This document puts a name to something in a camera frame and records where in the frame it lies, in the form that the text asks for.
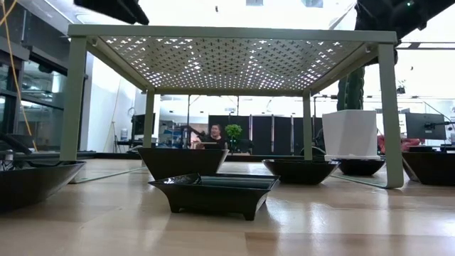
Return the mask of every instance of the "perforated tabletop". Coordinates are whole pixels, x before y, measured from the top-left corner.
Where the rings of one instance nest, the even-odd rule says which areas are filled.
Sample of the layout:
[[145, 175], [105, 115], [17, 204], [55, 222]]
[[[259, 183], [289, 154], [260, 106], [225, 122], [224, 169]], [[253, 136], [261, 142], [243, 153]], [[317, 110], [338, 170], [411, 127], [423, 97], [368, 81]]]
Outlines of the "perforated tabletop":
[[377, 55], [393, 32], [71, 25], [88, 50], [157, 94], [316, 93]]

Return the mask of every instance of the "orange cable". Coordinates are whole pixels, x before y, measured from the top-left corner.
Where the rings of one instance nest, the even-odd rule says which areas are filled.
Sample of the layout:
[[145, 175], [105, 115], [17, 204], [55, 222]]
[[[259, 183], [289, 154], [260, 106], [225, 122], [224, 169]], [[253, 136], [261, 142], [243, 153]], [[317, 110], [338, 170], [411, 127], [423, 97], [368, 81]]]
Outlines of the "orange cable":
[[[16, 90], [17, 90], [17, 98], [19, 99], [19, 104], [22, 107], [22, 114], [23, 114], [23, 118], [26, 121], [28, 135], [30, 135], [32, 137], [33, 135], [32, 135], [31, 130], [30, 130], [30, 125], [28, 124], [26, 111], [25, 111], [25, 109], [23, 108], [23, 105], [22, 105], [21, 88], [19, 88], [19, 82], [17, 80], [17, 75], [16, 75], [16, 68], [14, 67], [13, 51], [11, 49], [11, 41], [9, 39], [8, 21], [6, 20], [6, 18], [8, 18], [8, 15], [11, 13], [13, 7], [16, 5], [16, 2], [17, 2], [17, 0], [14, 0], [13, 4], [9, 8], [8, 12], [6, 12], [5, 3], [2, 5], [4, 17], [0, 21], [0, 26], [3, 24], [3, 22], [5, 23], [6, 39], [7, 39], [7, 42], [8, 42], [9, 57], [11, 59], [11, 67], [13, 69], [14, 84], [16, 85]], [[33, 148], [35, 148], [35, 151], [38, 152], [38, 148], [36, 147], [35, 139], [33, 140]]]

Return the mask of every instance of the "wooden table surface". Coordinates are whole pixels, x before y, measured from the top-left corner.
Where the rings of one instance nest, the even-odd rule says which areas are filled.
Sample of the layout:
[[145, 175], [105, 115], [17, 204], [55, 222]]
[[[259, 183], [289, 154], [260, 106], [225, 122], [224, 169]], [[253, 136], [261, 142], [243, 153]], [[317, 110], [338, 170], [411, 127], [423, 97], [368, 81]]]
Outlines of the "wooden table surface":
[[[124, 164], [88, 162], [93, 169]], [[221, 171], [269, 174], [261, 163], [225, 163]], [[279, 184], [248, 222], [171, 213], [150, 179], [143, 170], [68, 185], [45, 202], [1, 214], [0, 255], [455, 255], [452, 188], [386, 191], [337, 178]]]

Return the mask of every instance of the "black shirt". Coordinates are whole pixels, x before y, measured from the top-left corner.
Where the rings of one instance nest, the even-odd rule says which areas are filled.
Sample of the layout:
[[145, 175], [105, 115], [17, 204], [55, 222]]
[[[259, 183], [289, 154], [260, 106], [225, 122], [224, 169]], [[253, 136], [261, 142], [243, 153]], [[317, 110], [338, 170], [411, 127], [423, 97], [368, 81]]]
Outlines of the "black shirt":
[[205, 138], [204, 142], [216, 142], [216, 144], [206, 144], [205, 149], [225, 149], [226, 141], [221, 137], [220, 139], [214, 139], [210, 135]]

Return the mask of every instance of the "black ceramic dish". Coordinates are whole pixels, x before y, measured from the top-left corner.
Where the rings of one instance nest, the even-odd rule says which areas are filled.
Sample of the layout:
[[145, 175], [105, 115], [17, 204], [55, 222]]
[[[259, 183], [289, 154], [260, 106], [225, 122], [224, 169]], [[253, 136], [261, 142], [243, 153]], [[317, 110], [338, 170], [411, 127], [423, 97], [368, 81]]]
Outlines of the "black ceramic dish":
[[84, 164], [83, 161], [61, 162], [52, 166], [30, 163], [26, 169], [0, 171], [0, 211], [45, 200], [67, 185]]
[[337, 161], [274, 160], [265, 159], [262, 163], [274, 175], [281, 176], [283, 183], [317, 185], [336, 170]]
[[152, 181], [167, 196], [171, 212], [182, 208], [219, 213], [241, 213], [254, 220], [278, 176], [187, 174]]
[[447, 153], [403, 152], [408, 176], [425, 185], [455, 186], [455, 155]]
[[221, 149], [138, 149], [155, 180], [185, 174], [216, 174], [228, 155]]
[[384, 160], [376, 159], [336, 159], [340, 162], [339, 169], [345, 175], [372, 176], [384, 165]]

